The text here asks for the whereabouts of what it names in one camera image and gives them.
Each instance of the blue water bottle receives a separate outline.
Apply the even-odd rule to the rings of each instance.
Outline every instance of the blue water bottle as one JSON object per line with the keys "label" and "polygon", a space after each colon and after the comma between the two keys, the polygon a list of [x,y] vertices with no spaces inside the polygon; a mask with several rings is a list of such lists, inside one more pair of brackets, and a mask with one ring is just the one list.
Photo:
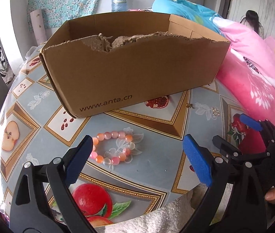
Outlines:
{"label": "blue water bottle", "polygon": [[112,12],[127,10],[127,0],[112,0]]}

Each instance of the white cylinder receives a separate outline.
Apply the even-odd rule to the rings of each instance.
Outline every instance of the white cylinder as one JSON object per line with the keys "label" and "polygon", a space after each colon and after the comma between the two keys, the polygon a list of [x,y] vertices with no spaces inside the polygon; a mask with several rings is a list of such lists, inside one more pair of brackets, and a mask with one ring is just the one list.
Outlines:
{"label": "white cylinder", "polygon": [[38,9],[30,13],[34,35],[37,45],[47,41],[44,22],[42,20],[42,10]]}

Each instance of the fruit print tablecloth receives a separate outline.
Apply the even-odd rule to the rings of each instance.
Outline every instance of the fruit print tablecloth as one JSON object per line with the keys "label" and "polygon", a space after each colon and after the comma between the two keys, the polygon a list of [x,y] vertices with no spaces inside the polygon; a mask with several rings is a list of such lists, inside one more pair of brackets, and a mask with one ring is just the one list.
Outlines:
{"label": "fruit print tablecloth", "polygon": [[[182,149],[190,133],[214,156],[215,135],[234,145],[242,143],[244,111],[218,81],[88,118],[72,119],[62,107],[45,73],[39,46],[16,76],[0,113],[0,211],[8,218],[23,164],[49,163],[62,157],[88,134],[106,131],[132,134],[132,157],[115,167],[89,159],[70,191],[94,226],[129,220],[154,211],[199,184]],[[101,142],[100,155],[113,155],[123,143]],[[53,215],[63,222],[49,185],[46,196]]]}

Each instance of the bead bracelet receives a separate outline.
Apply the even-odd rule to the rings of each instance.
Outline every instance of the bead bracelet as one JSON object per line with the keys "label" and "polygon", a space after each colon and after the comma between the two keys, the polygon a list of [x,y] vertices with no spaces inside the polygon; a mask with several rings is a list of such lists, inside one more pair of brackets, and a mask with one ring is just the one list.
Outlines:
{"label": "bead bracelet", "polygon": [[[96,146],[99,144],[99,141],[103,141],[104,139],[109,140],[111,138],[120,138],[126,140],[126,142],[129,144],[127,148],[124,148],[123,151],[119,154],[118,157],[112,157],[112,159],[109,158],[103,158],[101,155],[98,155],[95,150]],[[105,132],[105,133],[99,133],[96,137],[92,138],[93,140],[93,148],[92,153],[90,154],[90,158],[94,159],[97,163],[108,166],[113,165],[116,166],[120,162],[125,161],[127,156],[130,155],[131,150],[135,148],[135,144],[132,142],[133,137],[130,134],[126,134],[124,131],[112,131],[112,132]]]}

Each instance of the blue gripper pad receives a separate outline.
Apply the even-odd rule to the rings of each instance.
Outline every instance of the blue gripper pad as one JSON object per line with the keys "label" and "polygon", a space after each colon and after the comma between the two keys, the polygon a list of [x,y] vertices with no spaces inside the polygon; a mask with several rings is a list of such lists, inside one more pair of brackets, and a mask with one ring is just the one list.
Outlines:
{"label": "blue gripper pad", "polygon": [[84,168],[93,147],[93,140],[90,136],[85,136],[83,140],[79,143],[76,147],[77,152],[70,161],[69,165],[67,166],[66,172],[66,179],[65,184],[69,186],[70,184],[74,184],[82,169]]}
{"label": "blue gripper pad", "polygon": [[247,116],[246,114],[240,115],[240,121],[256,131],[263,130],[261,124],[258,121],[255,121],[253,118]]}
{"label": "blue gripper pad", "polygon": [[212,184],[212,175],[211,175],[211,166],[208,163],[207,159],[203,157],[200,150],[206,148],[199,148],[197,142],[193,139],[193,137],[188,134],[184,137],[183,140],[183,149],[192,164],[195,173],[197,174],[199,180],[206,184],[207,187],[211,186]]}

